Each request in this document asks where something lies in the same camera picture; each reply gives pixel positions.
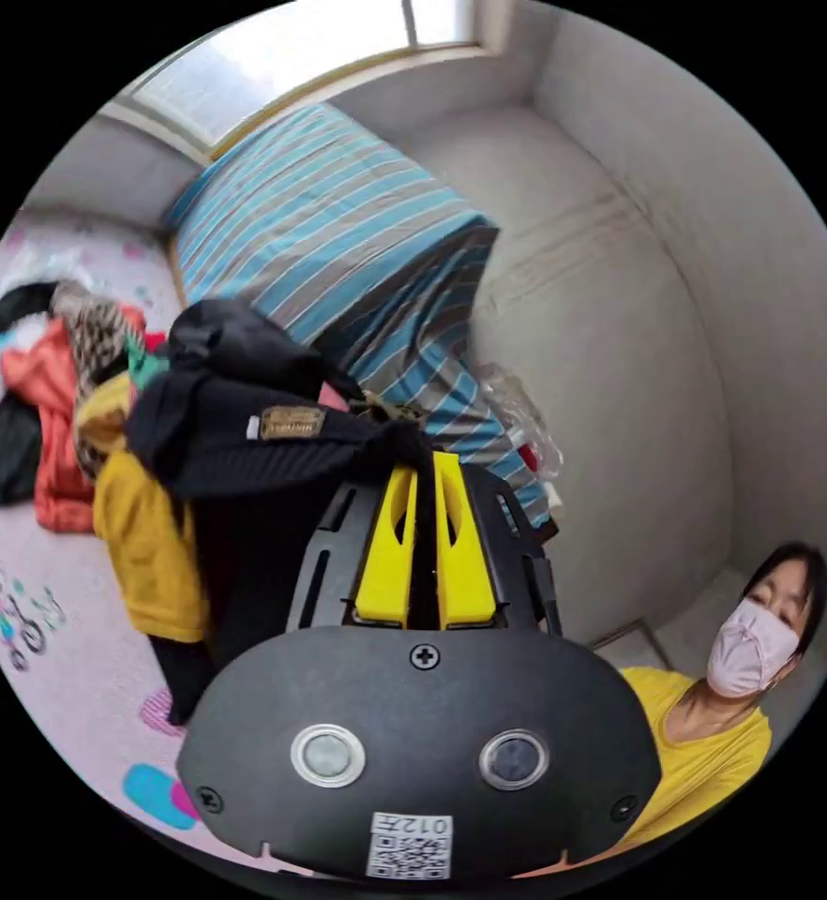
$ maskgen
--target window frame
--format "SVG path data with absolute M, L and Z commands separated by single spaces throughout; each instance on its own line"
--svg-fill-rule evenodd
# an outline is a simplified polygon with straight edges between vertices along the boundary
M 237 22 L 229 22 L 228 24 L 222 25 L 220 28 L 216 28 L 207 34 L 196 38 L 185 47 L 171 53 L 120 91 L 110 103 L 106 104 L 103 112 L 111 118 L 127 122 L 136 128 L 143 128 L 143 130 L 147 130 L 149 133 L 155 134 L 155 136 L 159 136 L 162 129 L 168 129 L 178 142 L 184 145 L 183 149 L 186 145 L 190 148 L 190 155 L 192 158 L 203 157 L 210 161 L 214 161 L 223 156 L 223 154 L 229 152 L 229 150 L 239 141 L 245 138 L 250 132 L 259 128 L 267 120 L 279 115 L 281 112 L 300 102 L 305 97 L 314 94 L 317 91 L 321 91 L 334 83 L 369 69 L 397 62 L 398 60 L 416 57 L 421 54 L 461 48 L 477 48 L 480 46 L 479 0 L 460 0 L 460 2 L 468 4 L 469 9 L 467 11 L 473 19 L 473 37 L 471 39 L 426 45 L 420 44 L 417 40 L 412 0 L 397 0 L 397 2 L 401 4 L 401 11 L 404 15 L 404 23 L 407 30 L 408 43 L 406 47 L 382 53 L 375 53 L 371 56 L 364 57 L 363 59 L 354 60 L 352 63 L 331 69 L 317 78 L 299 84 L 293 90 L 288 91 L 274 99 L 272 102 L 267 103 L 257 112 L 253 112 L 251 115 L 246 116 L 218 141 L 210 142 L 207 140 L 207 136 L 201 133 L 201 131 L 187 119 L 182 118 L 178 110 L 165 109 L 163 104 L 160 104 L 158 107 L 157 104 L 148 102 L 146 99 L 139 99 L 137 94 L 152 79 L 156 78 L 157 75 L 176 60 L 220 32 L 233 27 Z

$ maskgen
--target pile of clothes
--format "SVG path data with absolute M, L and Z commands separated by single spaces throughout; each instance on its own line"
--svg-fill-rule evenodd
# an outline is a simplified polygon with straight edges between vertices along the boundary
M 285 630 L 340 485 L 384 482 L 399 463 L 431 484 L 432 448 L 414 411 L 240 300 L 203 300 L 162 339 L 78 285 L 20 291 L 0 304 L 0 503 L 30 488 L 16 455 L 43 526 L 106 542 L 183 725 L 218 671 Z M 2 434 L 13 419 L 28 450 Z
M 98 421 L 101 409 L 108 417 L 108 382 L 122 373 L 128 383 L 130 370 L 147 378 L 164 337 L 145 333 L 138 309 L 75 281 L 27 284 L 0 299 L 0 505 L 32 500 L 42 527 L 92 532 L 109 450 Z M 128 398 L 114 415 L 125 418 Z

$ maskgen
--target blue striped fabric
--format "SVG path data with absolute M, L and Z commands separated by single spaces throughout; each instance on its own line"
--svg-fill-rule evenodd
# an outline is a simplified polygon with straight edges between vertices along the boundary
M 505 478 L 533 524 L 548 519 L 461 360 L 498 229 L 453 190 L 316 105 L 248 135 L 168 224 L 189 303 L 249 300 L 367 389 L 427 411 L 430 435 Z

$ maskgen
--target screw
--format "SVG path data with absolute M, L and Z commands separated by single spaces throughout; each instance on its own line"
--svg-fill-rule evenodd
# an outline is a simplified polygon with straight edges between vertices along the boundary
M 223 798 L 212 787 L 199 787 L 195 796 L 201 801 L 205 812 L 218 816 L 223 811 Z
M 414 668 L 426 672 L 439 665 L 439 651 L 431 644 L 417 644 L 411 650 L 411 664 Z
M 610 810 L 610 817 L 615 822 L 625 822 L 628 818 L 631 818 L 633 811 L 638 805 L 639 798 L 634 794 L 629 794 L 613 805 L 613 809 Z

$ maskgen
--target pink face mask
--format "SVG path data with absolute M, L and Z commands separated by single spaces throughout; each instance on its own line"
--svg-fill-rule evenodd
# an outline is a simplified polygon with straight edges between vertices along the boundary
M 707 683 L 721 697 L 757 694 L 788 663 L 798 640 L 769 609 L 745 598 L 717 633 Z

